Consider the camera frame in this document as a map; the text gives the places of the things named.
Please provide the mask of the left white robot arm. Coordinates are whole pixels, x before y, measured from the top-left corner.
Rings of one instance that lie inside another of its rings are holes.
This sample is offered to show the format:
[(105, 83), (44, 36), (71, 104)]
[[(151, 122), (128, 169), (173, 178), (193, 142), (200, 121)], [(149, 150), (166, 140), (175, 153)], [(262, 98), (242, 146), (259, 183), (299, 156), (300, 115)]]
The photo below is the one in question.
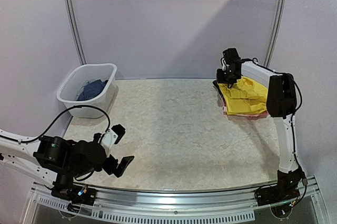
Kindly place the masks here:
[(84, 181), (93, 173), (104, 171), (119, 178), (134, 156), (118, 160), (112, 149), (125, 131), (96, 133), (93, 140), (66, 140), (62, 137), (43, 136), (39, 140), (10, 140), (1, 137), (1, 159), (4, 165), (30, 176), (45, 185), (57, 187), (67, 200), (78, 196), (74, 181)]

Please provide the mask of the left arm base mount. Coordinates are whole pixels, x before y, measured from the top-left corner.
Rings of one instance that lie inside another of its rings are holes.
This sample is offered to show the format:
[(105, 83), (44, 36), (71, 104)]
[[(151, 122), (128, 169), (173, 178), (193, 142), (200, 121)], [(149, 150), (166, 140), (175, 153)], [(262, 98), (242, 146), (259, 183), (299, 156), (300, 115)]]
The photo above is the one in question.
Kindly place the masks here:
[(66, 207), (67, 211), (79, 213), (81, 205), (94, 205), (97, 190), (88, 185), (73, 184), (73, 176), (71, 175), (57, 174), (52, 185), (51, 195), (69, 202)]

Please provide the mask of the yellow garment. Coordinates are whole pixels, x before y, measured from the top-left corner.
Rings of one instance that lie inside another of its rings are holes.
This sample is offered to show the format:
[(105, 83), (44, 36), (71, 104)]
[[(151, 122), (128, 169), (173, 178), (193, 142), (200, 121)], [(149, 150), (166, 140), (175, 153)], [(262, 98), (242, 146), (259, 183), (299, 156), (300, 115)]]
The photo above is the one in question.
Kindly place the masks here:
[(231, 88), (218, 84), (229, 114), (265, 111), (268, 89), (257, 81), (241, 77)]

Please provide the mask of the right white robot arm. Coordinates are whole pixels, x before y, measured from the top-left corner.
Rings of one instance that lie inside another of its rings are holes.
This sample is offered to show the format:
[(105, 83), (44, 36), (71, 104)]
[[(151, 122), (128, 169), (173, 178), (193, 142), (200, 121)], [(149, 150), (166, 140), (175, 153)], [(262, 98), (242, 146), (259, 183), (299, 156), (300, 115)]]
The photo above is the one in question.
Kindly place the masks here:
[(290, 176), (300, 168), (296, 155), (295, 113), (300, 108), (297, 96), (302, 98), (297, 83), (289, 73), (281, 73), (259, 65), (254, 59), (238, 59), (227, 64), (221, 59), (222, 67), (216, 71), (213, 82), (222, 96), (220, 85), (230, 90), (238, 86), (242, 73), (247, 73), (258, 84), (268, 89), (266, 111), (273, 118), (277, 129), (280, 162), (278, 176)]

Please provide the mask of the green sleeveless shirt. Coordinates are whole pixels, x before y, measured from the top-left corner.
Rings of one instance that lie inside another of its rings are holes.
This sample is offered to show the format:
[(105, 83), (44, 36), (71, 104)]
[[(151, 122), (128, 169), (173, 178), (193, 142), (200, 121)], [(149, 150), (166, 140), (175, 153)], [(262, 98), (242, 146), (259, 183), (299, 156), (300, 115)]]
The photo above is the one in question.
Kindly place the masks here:
[(221, 93), (219, 85), (218, 85), (218, 83), (217, 83), (216, 80), (214, 80), (212, 82), (212, 84), (213, 84), (213, 86), (214, 86), (214, 88), (215, 88), (215, 90), (217, 92), (217, 97), (218, 97), (217, 104), (218, 104), (219, 107), (223, 107), (224, 106), (224, 97), (223, 97), (223, 95)]

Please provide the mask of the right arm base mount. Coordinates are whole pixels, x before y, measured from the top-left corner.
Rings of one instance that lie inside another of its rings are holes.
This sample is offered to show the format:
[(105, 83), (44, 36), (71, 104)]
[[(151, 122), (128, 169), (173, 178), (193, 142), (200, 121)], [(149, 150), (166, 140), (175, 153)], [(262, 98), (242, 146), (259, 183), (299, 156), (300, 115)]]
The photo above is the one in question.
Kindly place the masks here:
[(274, 186), (260, 186), (254, 192), (258, 206), (270, 206), (272, 215), (286, 219), (306, 195), (308, 180), (302, 168), (283, 173), (277, 172), (277, 183)]

